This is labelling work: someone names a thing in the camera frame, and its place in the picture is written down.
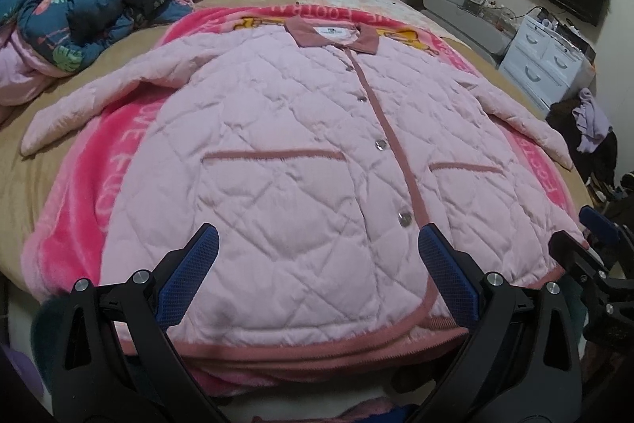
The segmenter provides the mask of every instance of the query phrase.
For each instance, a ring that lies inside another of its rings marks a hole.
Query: jacket collar
[[[299,15],[286,19],[284,25],[286,31],[290,33],[299,47],[325,47],[326,45],[335,45],[335,47],[348,48],[366,54],[376,54],[378,50],[378,33],[375,28],[367,24],[360,23],[356,25],[359,30],[359,37],[350,44],[339,44],[329,40],[325,36],[317,33],[315,28]],[[350,24],[342,25],[341,23],[333,22],[326,26],[349,27]]]

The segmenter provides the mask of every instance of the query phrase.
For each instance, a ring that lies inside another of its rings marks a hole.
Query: white floor
[[[31,359],[31,322],[37,308],[37,302],[30,295],[11,286],[11,347],[26,353]],[[262,389],[236,397],[222,411],[234,423],[249,423],[256,415],[265,420],[335,417],[359,402],[380,396],[389,396],[398,405],[421,403],[433,388],[430,383],[416,392],[400,396],[389,389],[391,376],[392,371],[387,370],[322,384],[289,384]],[[51,397],[48,393],[44,395],[42,403],[51,411]]]

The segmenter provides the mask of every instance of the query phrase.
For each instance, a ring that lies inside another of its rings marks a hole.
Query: drawer
[[[526,85],[547,105],[561,101],[568,86],[531,60],[519,47],[511,46],[503,65],[516,80]]]
[[[551,37],[537,25],[524,22],[516,35],[514,42],[535,59],[541,59],[548,47]]]
[[[545,69],[559,76],[566,85],[572,85],[581,68],[582,60],[552,38],[541,63]]]
[[[546,117],[550,111],[550,107],[543,102],[530,88],[527,88],[526,85],[522,85],[519,80],[513,76],[510,70],[506,69],[504,65],[500,67],[500,72],[504,74],[504,76],[511,81],[524,95],[530,99],[535,107],[541,112],[541,114]]]

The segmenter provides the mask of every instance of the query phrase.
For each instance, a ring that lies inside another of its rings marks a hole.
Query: textured blue pad
[[[585,206],[579,211],[579,222],[588,228],[601,244],[616,246],[621,239],[614,223],[592,207]]]
[[[160,290],[156,320],[166,330],[181,322],[191,300],[207,276],[216,257],[220,238],[213,226],[207,228]]]
[[[455,322],[475,330],[479,321],[478,294],[451,256],[447,244],[429,225],[423,226],[418,234],[418,253]]]

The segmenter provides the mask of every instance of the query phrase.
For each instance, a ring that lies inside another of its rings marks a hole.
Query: mattress
[[[203,0],[198,6],[286,6],[296,2],[303,4],[318,2],[328,6],[364,9],[386,16],[390,16],[391,10],[393,10],[391,16],[394,19],[402,20],[405,16],[407,20],[404,22],[416,23],[434,32],[437,31],[432,21],[413,9],[409,9],[410,12],[408,12],[408,8],[396,0]],[[118,69],[135,56],[147,52],[165,31],[166,26],[163,26],[133,33],[102,53],[88,69],[72,78],[54,83],[28,106],[17,109],[0,126],[0,177],[2,178],[0,184],[0,273],[8,277],[17,287],[26,290],[20,267],[23,243],[33,231],[61,161],[75,139],[74,135],[68,136],[62,141],[55,142],[34,157],[22,158],[18,150],[26,128],[39,110],[50,106],[80,86]],[[470,48],[452,39],[444,31],[440,36],[467,58],[491,83],[500,87],[512,98],[524,104],[537,117],[540,117],[515,86]],[[591,204],[577,172],[566,171],[563,168],[560,168],[560,171],[576,206],[580,208],[583,205]]]

